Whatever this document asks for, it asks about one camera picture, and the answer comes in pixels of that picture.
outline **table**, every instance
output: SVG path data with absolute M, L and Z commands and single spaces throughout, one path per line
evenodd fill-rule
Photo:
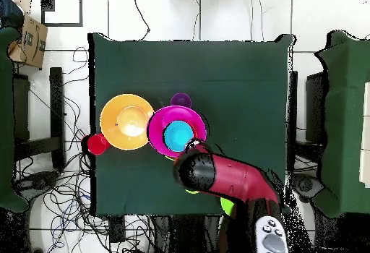
M 116 42 L 89 34 L 90 127 L 100 132 L 104 105 L 134 93 L 154 110 L 184 92 L 206 118 L 207 143 L 235 159 L 285 178 L 288 48 L 275 42 Z M 145 145 L 109 147 L 92 158 L 91 211 L 126 214 L 222 214 L 220 198 L 189 194 L 175 183 L 173 162 Z

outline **power cord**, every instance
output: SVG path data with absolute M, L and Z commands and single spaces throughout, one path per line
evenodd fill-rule
M 194 41 L 194 36 L 195 36 L 195 26 L 197 25 L 198 16 L 199 16 L 199 14 L 200 14 L 200 5 L 199 5 L 198 0 L 197 0 L 197 4 L 198 4 L 198 6 L 199 6 L 199 12 L 198 12 L 197 16 L 195 17 L 195 22 L 194 22 L 194 27 L 193 27 L 193 38 L 192 38 L 192 41 Z
M 143 41 L 145 39 L 145 37 L 147 37 L 147 34 L 150 32 L 150 28 L 149 28 L 149 25 L 147 24 L 147 22 L 145 21 L 144 17 L 142 16 L 142 13 L 139 9 L 139 7 L 137 6 L 137 2 L 136 0 L 134 0 L 135 2 L 135 7 L 137 8 L 137 11 L 139 12 L 140 14 L 140 17 L 142 18 L 142 21 L 145 23 L 145 25 L 147 26 L 147 32 L 145 33 L 144 37 L 142 39 L 139 39 L 139 41 Z

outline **orange bowl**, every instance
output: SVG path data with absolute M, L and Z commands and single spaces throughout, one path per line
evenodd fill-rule
M 117 95 L 101 111 L 101 132 L 118 149 L 138 149 L 147 144 L 147 122 L 153 114 L 152 106 L 138 95 Z

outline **bowl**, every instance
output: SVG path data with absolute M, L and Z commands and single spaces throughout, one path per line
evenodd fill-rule
M 150 145 L 160 154 L 177 158 L 180 151 L 173 151 L 165 144 L 165 129 L 173 121 L 187 123 L 193 131 L 193 137 L 205 141 L 207 130 L 202 118 L 192 109 L 184 106 L 166 106 L 156 111 L 147 124 L 147 138 Z
M 101 132 L 118 149 L 139 149 L 148 142 L 146 127 L 153 114 L 152 106 L 138 95 L 117 95 L 101 111 Z
M 194 138 L 191 126 L 185 121 L 172 121 L 164 130 L 165 145 L 174 152 L 185 150 L 186 144 Z

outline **magenta bowl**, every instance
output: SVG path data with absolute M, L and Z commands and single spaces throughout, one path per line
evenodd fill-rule
M 193 130 L 194 138 L 205 141 L 207 130 L 202 118 L 192 109 L 184 106 L 166 106 L 157 110 L 147 123 L 147 138 L 150 145 L 160 154 L 177 158 L 180 152 L 174 152 L 165 145 L 163 133 L 172 121 L 185 121 Z

